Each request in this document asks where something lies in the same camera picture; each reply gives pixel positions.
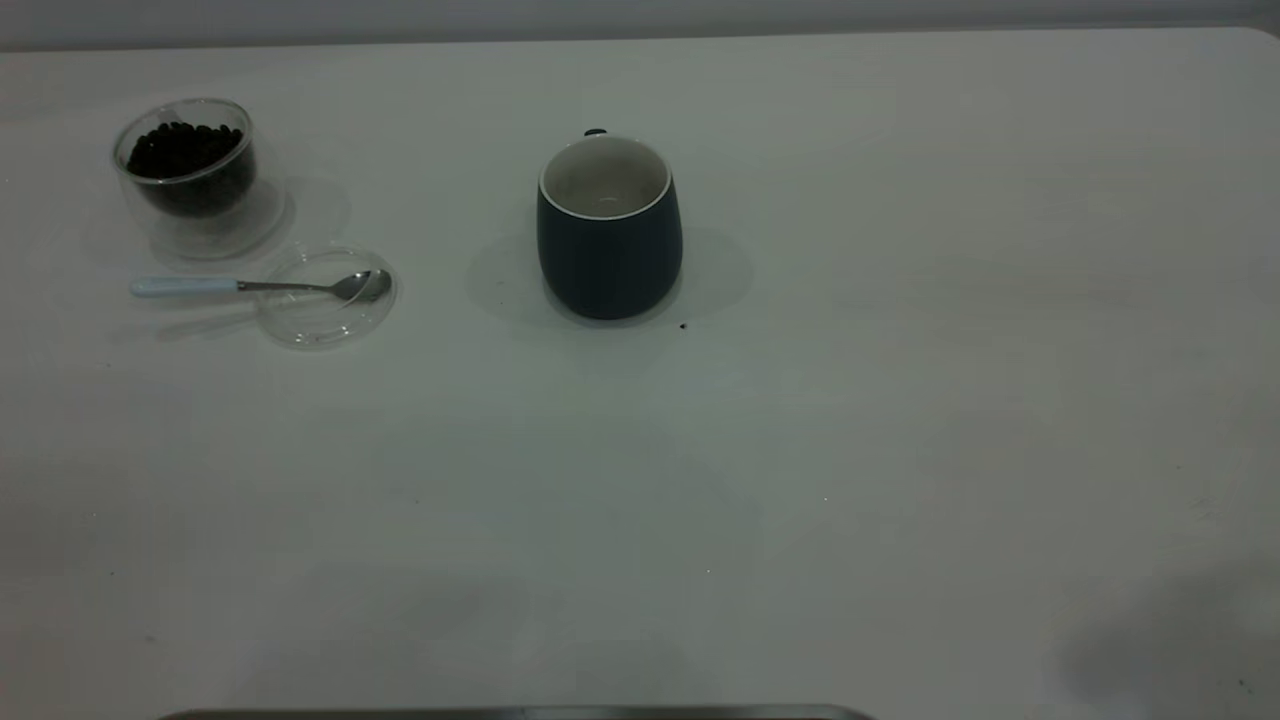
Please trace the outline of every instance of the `mug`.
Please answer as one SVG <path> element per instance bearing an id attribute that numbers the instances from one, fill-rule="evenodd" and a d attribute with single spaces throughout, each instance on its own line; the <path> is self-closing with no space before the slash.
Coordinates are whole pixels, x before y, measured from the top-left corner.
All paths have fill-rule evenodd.
<path id="1" fill-rule="evenodd" d="M 538 179 L 538 260 L 570 310 L 614 320 L 657 305 L 684 254 L 671 167 L 648 145 L 591 129 Z"/>

